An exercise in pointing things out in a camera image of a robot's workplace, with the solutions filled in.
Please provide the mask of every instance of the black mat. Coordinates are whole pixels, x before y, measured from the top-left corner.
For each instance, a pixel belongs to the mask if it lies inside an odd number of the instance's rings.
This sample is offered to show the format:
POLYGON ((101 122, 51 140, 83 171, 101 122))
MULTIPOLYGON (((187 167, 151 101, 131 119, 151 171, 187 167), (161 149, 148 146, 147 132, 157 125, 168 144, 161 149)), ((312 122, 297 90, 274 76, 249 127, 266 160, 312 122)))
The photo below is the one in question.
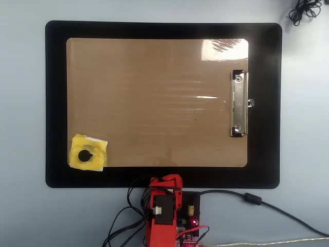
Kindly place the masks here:
POLYGON ((169 173, 184 187, 275 188, 279 184, 282 29, 273 23, 168 24, 51 21, 46 25, 46 182, 50 187, 128 187, 169 173), (246 39, 249 42, 248 164, 244 168, 132 167, 103 172, 67 164, 66 41, 69 38, 246 39))

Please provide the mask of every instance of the screw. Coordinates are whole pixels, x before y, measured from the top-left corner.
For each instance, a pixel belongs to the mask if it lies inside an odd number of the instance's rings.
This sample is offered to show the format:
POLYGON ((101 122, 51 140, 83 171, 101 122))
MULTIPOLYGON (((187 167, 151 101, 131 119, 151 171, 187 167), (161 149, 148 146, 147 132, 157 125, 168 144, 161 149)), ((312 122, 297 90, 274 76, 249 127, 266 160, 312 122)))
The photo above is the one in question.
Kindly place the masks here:
POLYGON ((239 132, 240 129, 241 129, 241 126, 240 126, 240 125, 235 125, 234 127, 235 127, 235 131, 236 131, 236 132, 239 132))
POLYGON ((235 81, 236 81, 236 82, 240 82, 240 81, 242 81, 242 77, 241 77, 241 76, 235 76, 235 81))

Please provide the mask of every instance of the metal clip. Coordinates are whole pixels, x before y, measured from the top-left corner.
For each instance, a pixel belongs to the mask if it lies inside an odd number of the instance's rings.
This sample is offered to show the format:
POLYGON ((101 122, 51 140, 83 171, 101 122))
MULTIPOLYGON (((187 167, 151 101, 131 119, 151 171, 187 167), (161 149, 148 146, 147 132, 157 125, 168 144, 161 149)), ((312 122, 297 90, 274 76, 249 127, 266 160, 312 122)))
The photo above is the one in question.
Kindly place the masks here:
POLYGON ((248 134, 248 108, 254 100, 248 99, 248 73, 243 70, 232 72, 232 128, 231 136, 248 134))

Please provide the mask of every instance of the black knob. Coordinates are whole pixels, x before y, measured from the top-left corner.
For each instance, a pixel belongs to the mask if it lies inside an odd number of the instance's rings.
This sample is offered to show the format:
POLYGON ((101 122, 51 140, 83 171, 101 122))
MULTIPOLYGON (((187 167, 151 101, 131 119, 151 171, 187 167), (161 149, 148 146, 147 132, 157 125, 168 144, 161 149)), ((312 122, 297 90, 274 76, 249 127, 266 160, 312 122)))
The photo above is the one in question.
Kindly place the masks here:
POLYGON ((81 150, 80 153, 78 154, 78 158, 82 162, 89 161, 91 157, 92 157, 92 154, 89 153, 88 150, 81 150))

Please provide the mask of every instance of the light blue table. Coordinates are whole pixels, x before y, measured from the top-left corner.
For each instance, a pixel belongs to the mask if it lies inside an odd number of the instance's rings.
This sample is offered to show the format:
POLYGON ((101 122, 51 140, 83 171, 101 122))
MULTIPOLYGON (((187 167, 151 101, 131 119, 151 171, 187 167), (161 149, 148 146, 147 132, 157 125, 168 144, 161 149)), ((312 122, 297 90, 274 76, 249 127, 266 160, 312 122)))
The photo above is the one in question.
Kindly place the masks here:
MULTIPOLYGON (((2 0, 0 246, 101 246, 114 215, 126 205, 126 189, 51 189, 45 183, 44 28, 50 20, 281 24, 281 183, 249 192, 329 232, 329 6, 310 23, 291 27, 286 15, 295 2, 2 0)), ((127 212, 117 227, 135 219, 127 212)), ((201 222, 211 227, 205 238, 211 243, 317 236, 275 211, 228 195, 203 196, 201 222)), ((128 246, 142 246, 142 237, 128 246)))

